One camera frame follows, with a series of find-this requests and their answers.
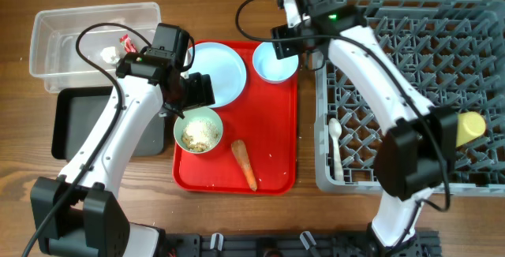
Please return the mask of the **red snack wrapper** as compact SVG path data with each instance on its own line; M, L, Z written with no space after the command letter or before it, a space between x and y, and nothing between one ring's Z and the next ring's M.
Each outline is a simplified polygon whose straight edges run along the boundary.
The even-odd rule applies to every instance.
M124 50L126 53L137 53L138 50L136 46L134 45L133 41L129 37L128 34L123 35L119 39L120 44L123 46Z

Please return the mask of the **white tissue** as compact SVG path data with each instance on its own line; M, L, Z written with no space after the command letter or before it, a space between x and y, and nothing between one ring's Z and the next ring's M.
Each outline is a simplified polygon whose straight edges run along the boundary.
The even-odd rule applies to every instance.
M120 52L117 47L106 47L100 52L101 58L110 65L116 65L120 58Z

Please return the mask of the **light blue bowl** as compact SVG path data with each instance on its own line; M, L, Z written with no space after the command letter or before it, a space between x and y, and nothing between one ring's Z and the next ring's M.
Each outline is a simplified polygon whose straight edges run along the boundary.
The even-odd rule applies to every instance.
M298 56L277 59L271 43L261 43L252 56L253 68L264 81L280 84L290 79L298 69Z

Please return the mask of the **white plastic spoon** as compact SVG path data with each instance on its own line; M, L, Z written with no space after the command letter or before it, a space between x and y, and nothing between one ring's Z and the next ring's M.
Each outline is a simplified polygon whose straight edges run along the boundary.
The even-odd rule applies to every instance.
M339 137L342 134L342 126L336 118L330 119L328 131L333 142L334 176L337 181L344 181L344 172L339 150Z

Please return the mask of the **yellow plastic cup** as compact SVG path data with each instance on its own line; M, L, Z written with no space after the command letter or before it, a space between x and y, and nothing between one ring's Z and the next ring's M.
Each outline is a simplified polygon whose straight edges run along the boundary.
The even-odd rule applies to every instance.
M482 115L469 111L458 115L458 128L456 146L460 147L476 138L483 136L486 130L486 122Z

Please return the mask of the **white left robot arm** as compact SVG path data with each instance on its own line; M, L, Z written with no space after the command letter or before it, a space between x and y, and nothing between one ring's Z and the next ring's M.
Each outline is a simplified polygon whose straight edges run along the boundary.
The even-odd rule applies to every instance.
M78 152L55 179L39 177L30 200L36 231L23 254L38 245L56 256L167 256L166 232L129 222L118 203L125 168L144 130L158 115L214 104L208 75L192 67L194 38L158 24L152 41L119 60L114 74L88 64L112 84L110 98Z

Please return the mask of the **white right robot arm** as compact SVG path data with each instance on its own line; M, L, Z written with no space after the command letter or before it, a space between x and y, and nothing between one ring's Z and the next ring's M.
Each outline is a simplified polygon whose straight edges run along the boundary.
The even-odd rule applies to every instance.
M318 50L366 101L383 133L373 169L383 194L368 226L369 253L391 256L413 243L424 205L451 204L458 115L418 92L383 52L363 12L335 0L278 0L287 23L271 31L278 58ZM439 186L444 206L430 196Z

